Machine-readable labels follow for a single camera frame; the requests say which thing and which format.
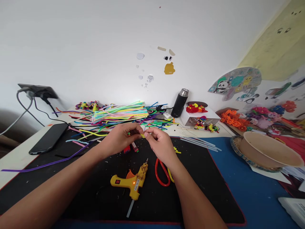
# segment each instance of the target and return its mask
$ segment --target black cutting mat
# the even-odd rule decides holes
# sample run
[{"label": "black cutting mat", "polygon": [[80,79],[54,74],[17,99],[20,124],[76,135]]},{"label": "black cutting mat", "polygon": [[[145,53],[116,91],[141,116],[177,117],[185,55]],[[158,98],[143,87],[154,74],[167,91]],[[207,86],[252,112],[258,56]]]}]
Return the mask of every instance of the black cutting mat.
[{"label": "black cutting mat", "polygon": [[[65,140],[71,139],[70,136],[74,134],[74,131],[67,130],[53,151],[40,155],[26,168],[34,168],[61,159],[55,155],[70,156],[74,154],[80,149],[80,146],[72,142],[65,143]],[[196,184],[211,201],[224,222],[227,224],[245,223],[241,210],[208,150],[181,141],[178,138],[172,138],[172,142],[178,151],[182,152],[182,154],[178,154],[179,159]],[[139,148],[138,153],[135,153],[131,147],[131,152],[128,154],[113,155],[98,164],[62,215],[62,218],[86,221],[182,222],[181,206],[175,185],[171,182],[169,187],[163,187],[158,183],[154,173],[156,156],[147,140],[139,139],[135,143]],[[126,177],[129,169],[133,174],[136,174],[147,158],[149,159],[148,171],[143,188],[139,188],[140,197],[134,202],[130,217],[126,218],[131,203],[129,189],[112,187],[110,179],[115,174],[119,177]],[[36,171],[18,174],[0,190],[0,214],[3,214],[22,197],[76,159],[73,158]],[[167,178],[160,164],[158,174],[160,179],[167,183]]]}]

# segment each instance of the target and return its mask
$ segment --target cardboard box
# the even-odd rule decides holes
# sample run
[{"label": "cardboard box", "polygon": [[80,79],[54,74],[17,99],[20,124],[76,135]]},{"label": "cardboard box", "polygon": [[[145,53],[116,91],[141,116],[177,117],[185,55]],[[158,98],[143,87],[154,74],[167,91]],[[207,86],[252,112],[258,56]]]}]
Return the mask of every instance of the cardboard box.
[{"label": "cardboard box", "polygon": [[195,126],[197,118],[201,116],[206,116],[207,118],[207,121],[204,123],[205,126],[208,126],[210,123],[215,125],[220,120],[220,117],[210,107],[206,107],[208,112],[205,113],[188,113],[186,108],[187,104],[184,105],[184,109],[180,116],[184,126]]}]

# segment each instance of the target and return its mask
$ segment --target black phone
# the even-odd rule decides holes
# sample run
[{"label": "black phone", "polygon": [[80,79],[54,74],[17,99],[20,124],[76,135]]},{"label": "black phone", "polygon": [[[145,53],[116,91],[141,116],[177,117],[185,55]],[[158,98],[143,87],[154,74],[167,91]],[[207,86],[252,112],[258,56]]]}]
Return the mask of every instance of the black phone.
[{"label": "black phone", "polygon": [[66,123],[53,125],[29,151],[29,154],[37,155],[49,152],[51,149],[53,149],[54,145],[63,135],[67,127],[68,124]]}]

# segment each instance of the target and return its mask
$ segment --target black thermos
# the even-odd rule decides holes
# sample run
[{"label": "black thermos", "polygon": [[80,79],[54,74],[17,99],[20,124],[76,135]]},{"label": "black thermos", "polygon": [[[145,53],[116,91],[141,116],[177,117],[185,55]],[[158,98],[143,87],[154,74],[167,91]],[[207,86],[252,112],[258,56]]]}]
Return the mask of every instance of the black thermos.
[{"label": "black thermos", "polygon": [[174,118],[178,118],[181,115],[187,98],[188,98],[188,90],[184,89],[184,88],[181,89],[181,91],[179,92],[179,94],[177,96],[174,108],[172,110],[172,116]]}]

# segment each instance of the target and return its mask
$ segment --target wall socket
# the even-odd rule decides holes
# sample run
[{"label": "wall socket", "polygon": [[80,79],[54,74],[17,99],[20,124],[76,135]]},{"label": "wall socket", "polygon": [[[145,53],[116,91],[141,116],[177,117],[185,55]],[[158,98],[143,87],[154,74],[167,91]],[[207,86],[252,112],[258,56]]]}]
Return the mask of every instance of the wall socket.
[{"label": "wall socket", "polygon": [[48,86],[40,86],[40,85],[33,85],[33,84],[18,84],[20,88],[29,87],[35,92],[35,97],[40,97],[42,92],[48,92],[50,94],[49,98],[58,99],[57,94],[53,90],[53,88]]}]

